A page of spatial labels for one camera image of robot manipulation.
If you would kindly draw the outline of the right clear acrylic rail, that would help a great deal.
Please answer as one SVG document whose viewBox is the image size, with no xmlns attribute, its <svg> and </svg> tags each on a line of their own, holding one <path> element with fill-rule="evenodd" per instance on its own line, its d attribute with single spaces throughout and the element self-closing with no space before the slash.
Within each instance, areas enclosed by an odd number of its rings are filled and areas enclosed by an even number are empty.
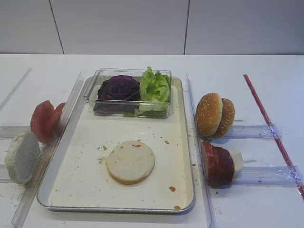
<svg viewBox="0 0 304 228">
<path fill-rule="evenodd" d="M 203 196 L 203 201 L 204 201 L 206 222 L 207 222 L 208 228 L 214 228 L 215 223 L 214 223 L 212 201 L 209 198 L 209 195 L 210 195 L 209 186 L 206 185 L 206 183 L 205 183 L 206 176 L 205 176 L 204 162 L 202 160 L 202 155 L 201 155 L 201 140 L 197 133 L 197 124 L 196 124 L 196 120 L 195 120 L 195 105 L 194 105 L 192 88 L 191 88 L 188 73 L 186 73 L 185 81 L 186 81 L 187 91 L 189 93 L 189 95 L 188 95 L 189 106 L 191 108 L 190 116 L 191 116 L 193 131 L 194 131 L 193 138 L 195 139 L 195 150 L 196 150 L 197 161 L 198 161 L 198 165 L 199 165 L 199 168 L 198 168 L 199 169 L 199 181 L 200 181 L 201 191 L 202 191 L 202 196 Z"/>
</svg>

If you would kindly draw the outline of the round bread slice on tray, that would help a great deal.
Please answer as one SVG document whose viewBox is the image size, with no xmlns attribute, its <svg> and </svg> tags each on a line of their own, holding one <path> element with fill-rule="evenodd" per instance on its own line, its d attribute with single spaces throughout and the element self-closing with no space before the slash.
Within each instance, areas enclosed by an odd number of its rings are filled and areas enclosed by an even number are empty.
<svg viewBox="0 0 304 228">
<path fill-rule="evenodd" d="M 106 166 L 118 183 L 137 184 L 151 174 L 155 156 L 152 149 L 141 141 L 124 141 L 110 152 Z"/>
</svg>

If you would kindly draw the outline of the green lettuce head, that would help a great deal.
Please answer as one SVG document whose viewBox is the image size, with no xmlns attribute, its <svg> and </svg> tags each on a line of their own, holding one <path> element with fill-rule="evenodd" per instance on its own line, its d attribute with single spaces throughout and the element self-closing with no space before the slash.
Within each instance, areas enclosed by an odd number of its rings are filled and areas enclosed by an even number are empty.
<svg viewBox="0 0 304 228">
<path fill-rule="evenodd" d="M 123 115 L 126 117 L 166 118 L 169 111 L 170 94 L 171 86 L 168 75 L 159 71 L 154 73 L 149 66 L 143 72 L 140 81 L 141 103 L 133 111 L 128 111 Z"/>
</svg>

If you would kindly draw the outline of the far left clear strip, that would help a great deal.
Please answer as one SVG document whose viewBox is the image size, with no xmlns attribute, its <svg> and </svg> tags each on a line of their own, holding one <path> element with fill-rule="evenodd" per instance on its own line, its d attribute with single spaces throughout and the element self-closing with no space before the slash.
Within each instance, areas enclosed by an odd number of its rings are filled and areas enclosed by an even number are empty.
<svg viewBox="0 0 304 228">
<path fill-rule="evenodd" d="M 5 97 L 5 99 L 0 104 L 0 110 L 2 110 L 5 107 L 5 105 L 13 97 L 13 95 L 15 94 L 15 92 L 19 89 L 19 87 L 23 84 L 23 82 L 27 79 L 27 77 L 29 76 L 29 74 L 31 72 L 32 72 L 32 68 L 29 68 L 26 71 L 26 73 L 24 74 L 24 76 L 15 84 L 15 86 L 13 87 L 13 89 L 9 92 L 9 94 Z"/>
</svg>

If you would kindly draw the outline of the front tomato slice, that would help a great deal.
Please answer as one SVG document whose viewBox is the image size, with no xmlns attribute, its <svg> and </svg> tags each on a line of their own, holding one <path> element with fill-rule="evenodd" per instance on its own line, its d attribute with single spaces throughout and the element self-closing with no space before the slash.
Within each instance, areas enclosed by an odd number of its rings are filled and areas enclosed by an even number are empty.
<svg viewBox="0 0 304 228">
<path fill-rule="evenodd" d="M 50 139 L 50 134 L 46 133 L 46 125 L 54 110 L 51 102 L 46 100 L 37 105 L 31 117 L 30 129 L 41 143 L 47 143 Z"/>
</svg>

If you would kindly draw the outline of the red straw strip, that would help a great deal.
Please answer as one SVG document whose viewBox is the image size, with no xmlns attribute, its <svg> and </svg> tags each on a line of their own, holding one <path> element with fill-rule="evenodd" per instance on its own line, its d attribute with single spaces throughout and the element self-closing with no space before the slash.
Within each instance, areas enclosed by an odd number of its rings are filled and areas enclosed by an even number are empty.
<svg viewBox="0 0 304 228">
<path fill-rule="evenodd" d="M 247 74 L 244 74 L 243 77 L 244 77 L 244 79 L 245 79 L 245 81 L 246 81 L 246 83 L 247 83 L 247 85 L 250 89 L 250 92 L 251 92 L 251 94 L 252 94 L 252 96 L 253 96 L 253 98 L 254 98 L 254 100 L 255 100 L 255 102 L 256 102 L 256 104 L 257 104 L 257 106 L 258 106 L 258 108 L 259 108 L 259 110 L 260 110 L 260 112 L 261 112 L 261 114 L 262 114 L 262 116 L 263 116 L 263 118 L 264 118 L 272 136 L 273 136 L 273 138 L 274 138 L 274 140 L 275 140 L 275 143 L 277 144 L 277 146 L 279 148 L 279 151 L 280 151 L 285 163 L 287 164 L 287 166 L 290 170 L 290 173 L 291 173 L 293 179 L 296 182 L 297 188 L 298 188 L 302 198 L 304 198 L 304 184 L 301 181 L 300 173 L 296 170 L 295 166 L 293 165 L 293 163 L 292 163 L 292 161 L 291 161 L 283 143 L 281 142 L 281 139 L 278 135 L 278 130 L 276 130 L 274 124 L 272 124 L 270 118 L 268 117 L 268 114 L 267 114 L 266 110 L 264 109 L 263 104 L 262 104 L 261 100 L 259 99 L 259 97 L 258 97 L 250 79 L 249 79 L 249 76 Z"/>
</svg>

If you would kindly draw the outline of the sesame bun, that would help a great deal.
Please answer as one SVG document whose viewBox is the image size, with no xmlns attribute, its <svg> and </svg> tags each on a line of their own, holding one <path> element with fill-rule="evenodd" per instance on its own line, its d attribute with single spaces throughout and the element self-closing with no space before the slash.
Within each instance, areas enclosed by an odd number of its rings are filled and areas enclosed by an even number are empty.
<svg viewBox="0 0 304 228">
<path fill-rule="evenodd" d="M 226 135 L 235 119 L 235 107 L 231 100 L 222 98 L 223 110 L 218 129 L 212 135 L 212 138 L 221 138 Z"/>
<path fill-rule="evenodd" d="M 223 102 L 218 93 L 208 93 L 200 99 L 195 112 L 199 136 L 212 136 L 217 131 L 222 110 Z"/>
</svg>

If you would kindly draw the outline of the right upper clear holder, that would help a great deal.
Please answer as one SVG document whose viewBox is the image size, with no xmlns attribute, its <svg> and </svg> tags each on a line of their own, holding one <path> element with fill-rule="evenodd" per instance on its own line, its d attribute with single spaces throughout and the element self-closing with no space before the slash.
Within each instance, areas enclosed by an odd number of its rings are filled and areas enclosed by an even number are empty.
<svg viewBox="0 0 304 228">
<path fill-rule="evenodd" d="M 275 125 L 233 125 L 224 136 L 229 139 L 280 139 L 281 133 Z"/>
</svg>

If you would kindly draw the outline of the rear tomato slice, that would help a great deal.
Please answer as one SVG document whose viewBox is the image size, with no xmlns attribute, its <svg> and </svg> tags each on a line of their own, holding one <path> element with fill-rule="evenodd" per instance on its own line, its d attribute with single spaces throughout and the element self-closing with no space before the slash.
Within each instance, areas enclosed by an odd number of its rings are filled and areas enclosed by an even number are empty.
<svg viewBox="0 0 304 228">
<path fill-rule="evenodd" d="M 46 126 L 45 126 L 45 133 L 48 138 L 50 138 L 53 133 L 56 135 L 59 135 L 60 132 L 60 117 L 62 114 L 62 110 L 64 108 L 66 103 L 61 103 L 57 106 L 57 108 L 54 110 L 51 118 L 48 120 Z"/>
</svg>

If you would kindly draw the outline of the clear acrylic rail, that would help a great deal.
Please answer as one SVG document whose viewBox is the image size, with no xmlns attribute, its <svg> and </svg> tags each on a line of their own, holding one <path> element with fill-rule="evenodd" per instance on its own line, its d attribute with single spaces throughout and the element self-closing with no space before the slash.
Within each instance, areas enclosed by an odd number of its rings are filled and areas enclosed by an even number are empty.
<svg viewBox="0 0 304 228">
<path fill-rule="evenodd" d="M 25 222 L 25 219 L 28 215 L 31 204 L 36 196 L 39 185 L 43 176 L 46 172 L 48 164 L 53 156 L 53 153 L 56 147 L 59 145 L 61 137 L 64 133 L 64 130 L 69 121 L 70 115 L 73 111 L 73 108 L 76 104 L 78 95 L 81 91 L 82 85 L 84 82 L 84 76 L 80 73 L 77 77 L 75 85 L 71 91 L 71 94 L 66 102 L 66 105 L 62 111 L 62 115 L 60 121 L 58 123 L 58 135 L 55 135 L 51 138 L 50 142 L 44 147 L 41 155 L 39 156 L 38 164 L 35 169 L 35 172 L 32 176 L 30 182 L 26 185 L 25 192 L 22 196 L 22 199 L 18 205 L 18 208 L 12 218 L 12 227 L 13 228 L 21 228 Z"/>
<path fill-rule="evenodd" d="M 202 196 L 203 196 L 203 201 L 204 201 L 206 222 L 207 222 L 208 228 L 214 228 L 215 223 L 214 223 L 212 201 L 209 198 L 209 195 L 210 195 L 209 186 L 206 185 L 206 183 L 205 183 L 206 176 L 205 176 L 204 162 L 202 160 L 202 155 L 201 155 L 201 140 L 197 133 L 197 124 L 196 124 L 196 120 L 195 120 L 195 105 L 194 105 L 192 88 L 191 88 L 188 73 L 186 73 L 185 81 L 186 81 L 187 91 L 189 93 L 189 95 L 188 95 L 189 106 L 191 108 L 190 116 L 191 116 L 193 131 L 194 131 L 193 138 L 195 139 L 195 150 L 196 150 L 197 161 L 198 161 L 198 165 L 199 165 L 199 168 L 198 168 L 199 169 L 199 181 L 200 181 L 201 191 L 202 191 Z"/>
</svg>

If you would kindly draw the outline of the purple cabbage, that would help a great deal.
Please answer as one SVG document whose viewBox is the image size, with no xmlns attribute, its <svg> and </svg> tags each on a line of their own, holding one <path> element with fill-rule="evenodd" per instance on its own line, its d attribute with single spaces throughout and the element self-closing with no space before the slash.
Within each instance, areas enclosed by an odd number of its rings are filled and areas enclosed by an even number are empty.
<svg viewBox="0 0 304 228">
<path fill-rule="evenodd" d="M 140 83 L 132 76 L 118 75 L 104 81 L 98 90 L 99 100 L 139 101 Z M 96 103 L 93 110 L 98 114 L 134 113 L 136 105 Z"/>
</svg>

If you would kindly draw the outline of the front sesame bun top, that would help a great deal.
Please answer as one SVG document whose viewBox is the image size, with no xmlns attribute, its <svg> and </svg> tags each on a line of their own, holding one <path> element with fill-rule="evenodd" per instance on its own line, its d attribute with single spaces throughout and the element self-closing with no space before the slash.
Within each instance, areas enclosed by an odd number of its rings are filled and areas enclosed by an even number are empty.
<svg viewBox="0 0 304 228">
<path fill-rule="evenodd" d="M 222 110 L 223 102 L 218 93 L 208 93 L 200 99 L 195 112 L 199 136 L 212 136 L 217 131 Z"/>
</svg>

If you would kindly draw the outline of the clear plastic container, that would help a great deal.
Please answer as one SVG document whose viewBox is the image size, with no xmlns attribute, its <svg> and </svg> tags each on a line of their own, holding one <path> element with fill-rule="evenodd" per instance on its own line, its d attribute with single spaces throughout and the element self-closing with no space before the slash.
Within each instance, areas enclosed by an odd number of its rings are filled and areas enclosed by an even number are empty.
<svg viewBox="0 0 304 228">
<path fill-rule="evenodd" d="M 171 71 L 102 68 L 84 95 L 95 115 L 166 118 L 171 103 Z"/>
</svg>

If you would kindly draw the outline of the dark red meat patties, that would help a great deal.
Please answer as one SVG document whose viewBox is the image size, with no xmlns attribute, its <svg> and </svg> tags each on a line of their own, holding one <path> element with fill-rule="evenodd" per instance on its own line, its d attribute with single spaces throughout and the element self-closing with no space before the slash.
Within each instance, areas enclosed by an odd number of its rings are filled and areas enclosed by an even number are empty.
<svg viewBox="0 0 304 228">
<path fill-rule="evenodd" d="M 213 146 L 209 142 L 202 142 L 201 155 L 210 187 L 218 188 L 232 182 L 235 163 L 228 150 Z"/>
</svg>

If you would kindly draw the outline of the metal baking tray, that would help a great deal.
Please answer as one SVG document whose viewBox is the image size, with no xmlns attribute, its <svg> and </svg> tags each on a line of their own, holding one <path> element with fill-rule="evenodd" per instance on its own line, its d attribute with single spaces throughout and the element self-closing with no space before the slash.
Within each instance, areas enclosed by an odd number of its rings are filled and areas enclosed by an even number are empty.
<svg viewBox="0 0 304 228">
<path fill-rule="evenodd" d="M 165 119 L 97 116 L 85 102 L 89 78 L 40 184 L 38 202 L 54 211 L 172 213 L 195 201 L 181 81 L 171 80 Z M 106 158 L 124 141 L 148 145 L 155 155 L 151 174 L 134 185 L 110 177 Z"/>
</svg>

